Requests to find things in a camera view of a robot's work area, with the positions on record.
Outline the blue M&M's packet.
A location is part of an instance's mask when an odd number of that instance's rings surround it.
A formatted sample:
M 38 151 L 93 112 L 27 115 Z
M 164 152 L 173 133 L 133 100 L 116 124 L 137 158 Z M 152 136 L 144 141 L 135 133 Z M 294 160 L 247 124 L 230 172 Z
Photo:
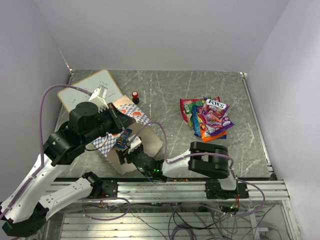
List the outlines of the blue M&M's packet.
M 132 130 L 130 128 L 127 128 L 124 130 L 120 137 L 117 139 L 115 147 L 120 148 L 120 149 L 125 149 L 127 147 L 126 142 L 130 135 L 132 134 Z

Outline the checkered paper bag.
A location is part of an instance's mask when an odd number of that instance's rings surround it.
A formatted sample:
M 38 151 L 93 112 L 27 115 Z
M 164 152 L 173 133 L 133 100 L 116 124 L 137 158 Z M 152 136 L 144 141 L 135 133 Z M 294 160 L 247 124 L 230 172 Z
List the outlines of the checkered paper bag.
M 113 104 L 120 112 L 135 119 L 136 123 L 127 128 L 132 130 L 130 137 L 140 137 L 142 141 L 141 146 L 143 146 L 144 152 L 150 157 L 155 157 L 159 150 L 162 148 L 163 142 L 158 137 L 153 127 L 151 125 L 147 125 L 147 123 L 149 123 L 151 120 L 126 95 L 116 100 Z M 95 139 L 92 144 L 96 149 L 98 149 L 98 151 L 106 158 L 106 160 L 118 173 L 124 175 L 126 173 L 135 171 L 136 167 L 133 163 L 125 163 L 123 165 L 120 165 L 116 150 L 124 151 L 128 148 L 128 139 L 126 141 L 125 149 L 115 147 L 115 144 L 121 133 L 108 133 L 105 137 L 98 137 L 97 139 Z

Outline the green snack bag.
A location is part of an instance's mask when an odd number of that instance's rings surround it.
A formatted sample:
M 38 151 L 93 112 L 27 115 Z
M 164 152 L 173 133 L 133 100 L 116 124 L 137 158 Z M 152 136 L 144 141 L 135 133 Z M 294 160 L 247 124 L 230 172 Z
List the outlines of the green snack bag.
M 205 101 L 203 98 L 189 99 L 189 100 L 185 101 L 183 104 L 185 113 L 186 114 L 191 113 L 194 106 L 201 107 L 204 105 L 204 103 L 205 103 Z

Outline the blue Slendy snack bag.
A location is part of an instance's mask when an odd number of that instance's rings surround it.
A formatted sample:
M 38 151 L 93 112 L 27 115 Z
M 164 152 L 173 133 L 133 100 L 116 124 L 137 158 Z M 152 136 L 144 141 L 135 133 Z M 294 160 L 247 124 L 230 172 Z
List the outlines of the blue Slendy snack bag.
M 198 108 L 200 108 L 200 106 L 194 105 L 192 107 L 190 123 L 192 124 L 194 135 L 200 138 L 202 136 L 201 131 L 205 132 L 207 130 L 207 127 L 202 122 L 202 119 L 198 116 Z

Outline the purple Fox's berries bag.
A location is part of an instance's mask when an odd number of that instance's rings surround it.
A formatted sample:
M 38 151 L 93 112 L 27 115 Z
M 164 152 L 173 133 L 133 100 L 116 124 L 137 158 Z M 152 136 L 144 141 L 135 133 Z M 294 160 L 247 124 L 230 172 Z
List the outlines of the purple Fox's berries bag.
M 201 121 L 211 128 L 222 128 L 222 118 L 227 113 L 230 105 L 212 98 L 204 97 L 202 110 L 199 111 Z

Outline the red snack bag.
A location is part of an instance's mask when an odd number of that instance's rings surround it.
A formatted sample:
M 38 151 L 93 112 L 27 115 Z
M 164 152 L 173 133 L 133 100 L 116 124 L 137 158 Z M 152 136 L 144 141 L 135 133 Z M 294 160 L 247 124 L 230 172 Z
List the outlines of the red snack bag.
M 192 108 L 196 106 L 196 109 L 200 107 L 199 113 L 203 114 L 203 105 L 205 104 L 205 100 L 203 98 L 193 98 L 193 99 L 180 99 L 180 111 L 182 114 L 183 120 L 188 123 L 189 127 L 192 127 Z

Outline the purple snack packet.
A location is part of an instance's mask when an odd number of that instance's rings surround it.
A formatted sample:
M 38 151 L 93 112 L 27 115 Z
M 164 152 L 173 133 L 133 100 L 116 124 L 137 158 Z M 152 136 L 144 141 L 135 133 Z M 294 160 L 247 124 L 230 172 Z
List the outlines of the purple snack packet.
M 210 136 L 219 135 L 234 126 L 234 123 L 228 116 L 224 116 L 219 120 L 214 119 L 213 121 L 209 121 L 204 114 L 199 114 L 199 118 Z

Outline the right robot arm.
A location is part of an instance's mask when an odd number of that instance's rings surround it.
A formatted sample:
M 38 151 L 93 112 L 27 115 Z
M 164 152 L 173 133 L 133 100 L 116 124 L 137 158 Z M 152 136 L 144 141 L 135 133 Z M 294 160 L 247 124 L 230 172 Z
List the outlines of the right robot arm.
M 238 192 L 237 177 L 233 172 L 234 160 L 228 148 L 222 145 L 194 141 L 188 150 L 167 160 L 156 160 L 145 153 L 143 145 L 115 151 L 119 163 L 133 164 L 150 182 L 163 182 L 176 179 L 184 172 L 194 172 L 217 180 L 220 192 L 226 198 Z

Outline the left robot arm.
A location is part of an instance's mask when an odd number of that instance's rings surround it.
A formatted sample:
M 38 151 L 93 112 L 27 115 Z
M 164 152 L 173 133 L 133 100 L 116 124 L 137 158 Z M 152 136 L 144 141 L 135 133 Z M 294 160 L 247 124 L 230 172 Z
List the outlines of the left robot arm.
M 73 185 L 44 196 L 51 183 L 99 137 L 122 133 L 136 121 L 112 103 L 99 109 L 89 101 L 79 103 L 69 120 L 52 133 L 43 145 L 32 170 L 14 193 L 0 205 L 3 231 L 9 237 L 35 234 L 56 212 L 82 199 L 96 199 L 103 181 L 93 172 L 84 173 Z

